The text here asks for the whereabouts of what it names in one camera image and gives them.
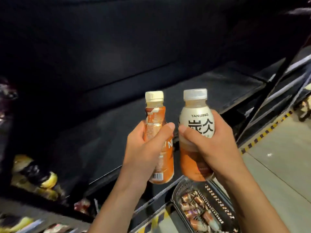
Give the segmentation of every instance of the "hand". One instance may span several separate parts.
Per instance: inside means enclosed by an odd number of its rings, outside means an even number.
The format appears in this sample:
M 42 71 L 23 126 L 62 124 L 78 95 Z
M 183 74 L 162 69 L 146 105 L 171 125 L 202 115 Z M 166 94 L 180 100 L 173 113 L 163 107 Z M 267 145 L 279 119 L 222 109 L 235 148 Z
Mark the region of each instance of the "hand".
M 144 191 L 157 165 L 165 141 L 172 136 L 174 123 L 164 125 L 157 135 L 145 142 L 142 138 L 145 121 L 141 121 L 128 135 L 123 165 L 118 180 L 121 185 L 134 185 Z
M 212 110 L 215 120 L 215 133 L 212 138 L 202 136 L 199 132 L 184 125 L 179 126 L 179 134 L 196 144 L 205 162 L 215 172 L 221 184 L 235 181 L 248 173 L 242 156 L 235 143 L 231 127 L 223 118 Z

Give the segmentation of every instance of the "orange bottle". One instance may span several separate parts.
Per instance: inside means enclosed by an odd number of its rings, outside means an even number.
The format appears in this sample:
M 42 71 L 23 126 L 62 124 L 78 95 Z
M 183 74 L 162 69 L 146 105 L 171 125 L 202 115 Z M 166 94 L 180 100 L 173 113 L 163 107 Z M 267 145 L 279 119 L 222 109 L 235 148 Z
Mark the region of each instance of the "orange bottle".
M 146 127 L 144 131 L 144 141 L 152 139 L 165 121 L 165 106 L 163 105 L 164 95 L 162 91 L 146 92 L 145 94 L 147 107 L 146 111 Z M 149 181 L 154 184 L 163 184 L 169 182 L 174 175 L 173 160 L 173 137 L 170 137 L 159 154 L 159 161 L 153 171 Z
M 206 100 L 207 89 L 184 90 L 185 107 L 181 111 L 179 124 L 211 138 L 214 135 L 215 122 Z M 195 144 L 179 135 L 179 147 L 181 171 L 185 176 L 194 181 L 205 181 L 212 177 L 212 169 Z

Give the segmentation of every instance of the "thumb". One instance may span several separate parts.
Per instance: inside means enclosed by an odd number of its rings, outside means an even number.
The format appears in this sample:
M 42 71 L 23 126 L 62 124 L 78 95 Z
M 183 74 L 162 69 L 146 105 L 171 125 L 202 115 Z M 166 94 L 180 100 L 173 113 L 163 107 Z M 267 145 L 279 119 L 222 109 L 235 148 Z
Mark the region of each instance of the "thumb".
M 179 126 L 178 132 L 188 141 L 194 143 L 201 150 L 204 149 L 204 147 L 208 146 L 211 142 L 209 138 L 202 136 L 198 131 L 184 125 Z
M 155 135 L 155 137 L 146 143 L 147 149 L 150 149 L 150 151 L 155 153 L 160 153 L 165 141 L 169 137 L 172 137 L 174 129 L 175 129 L 174 123 L 165 124 L 160 129 L 160 131 Z

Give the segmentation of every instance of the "person's left hand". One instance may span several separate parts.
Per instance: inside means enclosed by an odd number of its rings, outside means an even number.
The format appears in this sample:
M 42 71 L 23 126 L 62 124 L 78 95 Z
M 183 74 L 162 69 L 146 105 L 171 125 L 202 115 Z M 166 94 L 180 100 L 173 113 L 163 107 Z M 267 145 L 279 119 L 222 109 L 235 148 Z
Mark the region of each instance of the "person's left hand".
M 128 135 L 119 181 L 145 190 L 147 181 L 157 165 L 165 141 L 173 135 L 174 123 L 164 125 L 151 140 L 143 140 L 145 121 L 141 121 Z

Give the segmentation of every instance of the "bottle neck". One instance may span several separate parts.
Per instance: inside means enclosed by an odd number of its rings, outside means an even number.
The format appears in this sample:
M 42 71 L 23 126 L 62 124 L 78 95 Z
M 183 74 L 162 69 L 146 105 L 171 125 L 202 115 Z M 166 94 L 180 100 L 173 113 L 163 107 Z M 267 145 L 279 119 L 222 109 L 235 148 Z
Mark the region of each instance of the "bottle neck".
M 146 102 L 147 108 L 163 107 L 163 101 Z
M 206 99 L 185 101 L 186 108 L 202 108 L 206 106 Z

